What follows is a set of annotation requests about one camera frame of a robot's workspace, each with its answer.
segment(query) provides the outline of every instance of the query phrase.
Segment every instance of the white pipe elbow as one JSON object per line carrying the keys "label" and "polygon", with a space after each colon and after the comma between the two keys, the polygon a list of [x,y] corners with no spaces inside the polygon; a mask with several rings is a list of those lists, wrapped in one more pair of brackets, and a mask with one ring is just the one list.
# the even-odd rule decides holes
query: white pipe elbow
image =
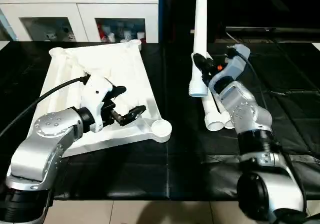
{"label": "white pipe elbow", "polygon": [[224,118],[216,108],[212,94],[207,92],[207,96],[202,97],[202,104],[205,111],[204,122],[210,131],[218,131],[224,127]]}

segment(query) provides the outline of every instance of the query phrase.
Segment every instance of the white pvc pipe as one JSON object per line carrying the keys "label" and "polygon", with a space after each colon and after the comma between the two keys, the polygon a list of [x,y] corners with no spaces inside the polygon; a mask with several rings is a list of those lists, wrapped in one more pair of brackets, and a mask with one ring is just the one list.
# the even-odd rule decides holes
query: white pvc pipe
{"label": "white pvc pipe", "polygon": [[216,108],[215,101],[210,91],[207,92],[207,96],[202,97],[202,104],[205,111],[204,122],[206,128],[210,131],[221,130],[225,124],[224,119]]}
{"label": "white pvc pipe", "polygon": [[[194,22],[193,54],[207,54],[207,0],[196,0]],[[192,78],[189,84],[189,95],[192,97],[204,97],[208,94],[208,88],[202,81],[202,73],[192,61]]]}
{"label": "white pvc pipe", "polygon": [[214,97],[214,100],[216,102],[216,104],[218,105],[218,109],[219,109],[219,112],[221,113],[222,115],[222,118],[223,118],[223,122],[225,124],[225,128],[226,129],[234,129],[234,125],[231,121],[231,117],[230,117],[230,114],[229,112],[225,109],[224,105],[221,103],[221,101],[219,100],[219,95],[217,93],[213,93],[212,94],[213,97]]}

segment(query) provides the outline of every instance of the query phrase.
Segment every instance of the bottle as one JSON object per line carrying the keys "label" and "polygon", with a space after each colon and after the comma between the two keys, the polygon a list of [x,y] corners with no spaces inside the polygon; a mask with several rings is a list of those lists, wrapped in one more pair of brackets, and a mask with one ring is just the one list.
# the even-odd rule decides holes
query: bottle
{"label": "bottle", "polygon": [[138,32],[136,36],[137,36],[137,39],[141,41],[141,43],[147,42],[145,32]]}
{"label": "bottle", "polygon": [[115,38],[114,33],[111,32],[111,33],[108,35],[108,42],[109,42],[109,43],[115,43],[115,42],[116,42],[116,38]]}
{"label": "bottle", "polygon": [[100,39],[101,39],[101,42],[107,42],[107,37],[104,35],[104,32],[102,31],[101,29],[101,24],[97,24],[97,27],[98,27],[98,32],[99,32],[99,36],[100,36]]}
{"label": "bottle", "polygon": [[132,34],[130,30],[125,30],[124,32],[124,39],[130,41],[132,39]]}

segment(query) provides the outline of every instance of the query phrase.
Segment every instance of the black cable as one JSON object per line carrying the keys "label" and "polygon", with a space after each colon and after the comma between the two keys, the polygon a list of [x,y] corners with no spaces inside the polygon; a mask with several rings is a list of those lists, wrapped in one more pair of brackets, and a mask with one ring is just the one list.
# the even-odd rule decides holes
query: black cable
{"label": "black cable", "polygon": [[56,87],[54,87],[53,89],[49,90],[48,92],[46,92],[45,94],[41,95],[39,98],[37,98],[35,101],[33,101],[26,109],[24,109],[13,121],[11,121],[9,123],[9,125],[6,126],[5,129],[3,129],[1,132],[0,132],[0,138],[17,122],[19,121],[22,117],[24,117],[25,114],[28,113],[29,110],[31,110],[32,108],[34,108],[40,101],[42,101],[43,99],[45,99],[46,97],[48,97],[49,95],[51,95],[52,93],[54,93],[55,91],[65,87],[65,86],[68,86],[70,84],[73,84],[75,82],[82,82],[84,84],[87,83],[88,79],[89,79],[90,75],[87,75],[87,76],[84,76],[84,77],[79,77],[79,78],[76,78],[76,79],[73,79],[73,80],[69,80],[63,84],[60,84]]}

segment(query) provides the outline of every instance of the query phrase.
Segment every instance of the white cabinet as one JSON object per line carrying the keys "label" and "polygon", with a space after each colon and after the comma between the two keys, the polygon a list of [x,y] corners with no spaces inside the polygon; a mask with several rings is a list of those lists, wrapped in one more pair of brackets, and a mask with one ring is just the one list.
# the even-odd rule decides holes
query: white cabinet
{"label": "white cabinet", "polygon": [[159,40],[159,0],[0,0],[21,41]]}
{"label": "white cabinet", "polygon": [[76,4],[6,4],[0,8],[20,41],[88,41]]}
{"label": "white cabinet", "polygon": [[78,4],[78,8],[90,42],[101,40],[99,25],[105,35],[115,33],[116,42],[126,38],[127,30],[132,39],[144,33],[147,43],[158,43],[158,5]]}

